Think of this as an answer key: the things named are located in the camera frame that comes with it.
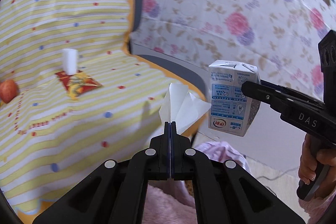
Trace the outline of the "right pink sleeve forearm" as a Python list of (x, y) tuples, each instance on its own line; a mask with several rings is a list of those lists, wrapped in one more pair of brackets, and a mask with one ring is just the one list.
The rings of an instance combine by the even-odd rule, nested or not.
[(327, 211), (335, 197), (335, 189), (325, 198), (316, 197), (310, 201), (298, 200), (300, 207), (309, 215), (308, 224), (316, 224)]

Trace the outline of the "right hand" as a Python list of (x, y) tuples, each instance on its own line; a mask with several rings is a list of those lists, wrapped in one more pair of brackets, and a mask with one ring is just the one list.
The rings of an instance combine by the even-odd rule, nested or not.
[(300, 165), (298, 170), (299, 178), (309, 185), (317, 177), (317, 164), (328, 165), (330, 167), (327, 176), (321, 183), (321, 186), (335, 186), (335, 149), (322, 149), (313, 156), (311, 149), (311, 137), (306, 134), (302, 145)]

